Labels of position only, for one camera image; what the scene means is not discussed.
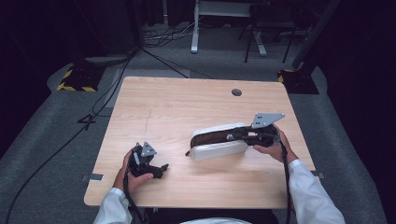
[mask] tabletop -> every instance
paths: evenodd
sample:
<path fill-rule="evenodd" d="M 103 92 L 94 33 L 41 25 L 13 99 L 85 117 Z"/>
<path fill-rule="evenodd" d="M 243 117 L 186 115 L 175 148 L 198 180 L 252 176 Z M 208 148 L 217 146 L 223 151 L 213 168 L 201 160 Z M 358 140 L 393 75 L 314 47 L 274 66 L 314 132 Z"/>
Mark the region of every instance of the tabletop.
<path fill-rule="evenodd" d="M 242 94 L 235 96 L 233 90 Z M 284 113 L 276 122 L 297 156 L 315 170 L 283 84 L 278 82 L 167 77 L 126 77 L 108 124 L 84 202 L 100 205 L 125 154 L 148 142 L 157 151 L 150 165 L 169 163 L 132 196 L 141 207 L 286 208 L 283 164 L 249 147 L 245 153 L 207 161 L 186 157 L 195 130 L 244 122 L 256 113 Z"/>

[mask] pencil case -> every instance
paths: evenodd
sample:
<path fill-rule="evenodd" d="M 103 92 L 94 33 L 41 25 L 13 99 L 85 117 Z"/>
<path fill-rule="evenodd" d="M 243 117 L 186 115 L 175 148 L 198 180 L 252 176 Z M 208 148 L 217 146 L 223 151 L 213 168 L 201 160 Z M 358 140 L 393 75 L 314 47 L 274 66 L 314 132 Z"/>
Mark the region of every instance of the pencil case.
<path fill-rule="evenodd" d="M 194 161 L 204 161 L 245 152 L 248 149 L 245 141 L 227 140 L 227 135 L 234 128 L 245 126 L 244 123 L 232 123 L 194 131 L 191 135 L 191 149 L 186 156 Z"/>

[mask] hand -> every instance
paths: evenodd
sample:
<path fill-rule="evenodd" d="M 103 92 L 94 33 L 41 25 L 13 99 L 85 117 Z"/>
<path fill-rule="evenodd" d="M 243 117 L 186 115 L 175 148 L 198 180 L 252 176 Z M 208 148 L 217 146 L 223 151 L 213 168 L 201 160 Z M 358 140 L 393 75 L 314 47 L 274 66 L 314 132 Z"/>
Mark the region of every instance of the hand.
<path fill-rule="evenodd" d="M 285 145 L 286 150 L 288 151 L 287 161 L 289 164 L 292 161 L 297 160 L 298 157 L 291 150 L 290 143 L 289 143 L 286 135 L 278 127 L 276 127 L 276 128 L 279 130 L 280 139 L 281 139 L 283 145 Z M 270 147 L 262 147 L 262 146 L 255 145 L 255 146 L 253 146 L 253 148 L 258 150 L 260 153 L 270 155 L 272 158 L 276 159 L 277 161 L 283 162 L 282 147 L 281 147 L 280 143 L 274 143 Z"/>
<path fill-rule="evenodd" d="M 114 180 L 113 188 L 125 190 L 123 188 L 123 178 L 125 176 L 125 170 L 126 167 L 128 166 L 128 160 L 132 155 L 132 150 L 130 150 L 124 157 L 122 167 L 119 170 L 119 173 L 116 176 L 116 179 Z M 150 180 L 152 177 L 154 177 L 153 174 L 144 174 L 140 175 L 138 177 L 134 177 L 131 172 L 128 173 L 128 191 L 130 194 L 135 192 L 135 190 L 146 183 L 148 180 Z"/>

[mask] black tripod base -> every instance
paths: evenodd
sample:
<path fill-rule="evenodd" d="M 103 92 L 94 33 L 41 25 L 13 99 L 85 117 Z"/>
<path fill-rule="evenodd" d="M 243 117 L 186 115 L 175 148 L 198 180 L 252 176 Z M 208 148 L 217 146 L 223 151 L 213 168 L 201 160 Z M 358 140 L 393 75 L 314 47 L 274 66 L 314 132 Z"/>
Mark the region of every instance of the black tripod base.
<path fill-rule="evenodd" d="M 98 91 L 98 85 L 105 69 L 105 67 L 92 65 L 84 68 L 71 66 L 57 90 Z"/>
<path fill-rule="evenodd" d="M 277 80 L 285 85 L 288 94 L 319 94 L 311 76 L 303 76 L 299 70 L 280 70 Z"/>

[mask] gray carpet floor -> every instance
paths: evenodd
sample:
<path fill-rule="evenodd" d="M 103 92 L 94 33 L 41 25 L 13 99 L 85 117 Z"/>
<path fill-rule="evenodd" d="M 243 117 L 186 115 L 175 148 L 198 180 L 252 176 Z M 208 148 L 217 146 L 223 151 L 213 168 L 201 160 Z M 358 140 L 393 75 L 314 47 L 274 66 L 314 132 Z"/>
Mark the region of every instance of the gray carpet floor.
<path fill-rule="evenodd" d="M 146 50 L 173 62 L 169 64 L 176 69 L 190 70 L 191 78 L 276 81 L 276 72 L 291 68 L 303 44 L 297 39 L 293 42 L 286 63 L 281 62 L 286 49 L 283 41 L 280 45 L 266 46 L 267 57 L 261 57 L 252 46 L 248 62 L 244 63 L 248 33 L 237 40 L 241 30 L 231 27 L 202 30 L 197 54 L 190 53 L 190 35 Z M 25 180 L 83 127 L 78 120 L 90 114 L 99 99 L 95 111 L 103 105 L 106 97 L 101 96 L 111 87 L 120 69 L 120 65 L 106 69 L 98 92 L 56 91 L 69 66 L 66 64 L 49 78 L 51 96 L 0 160 L 0 223 L 5 222 L 10 203 Z M 170 70 L 142 50 L 127 69 Z M 326 94 L 326 78 L 319 69 L 312 77 L 319 95 L 291 94 L 290 100 L 317 170 L 325 175 L 322 185 L 343 213 L 346 223 L 387 223 L 375 183 L 349 142 Z M 111 116 L 111 112 L 112 108 L 106 107 L 101 115 Z M 93 222 L 98 207 L 84 204 L 87 183 L 80 179 L 92 172 L 109 117 L 95 121 L 26 185 L 13 207 L 10 223 Z M 285 223 L 286 211 L 274 212 L 280 223 Z"/>

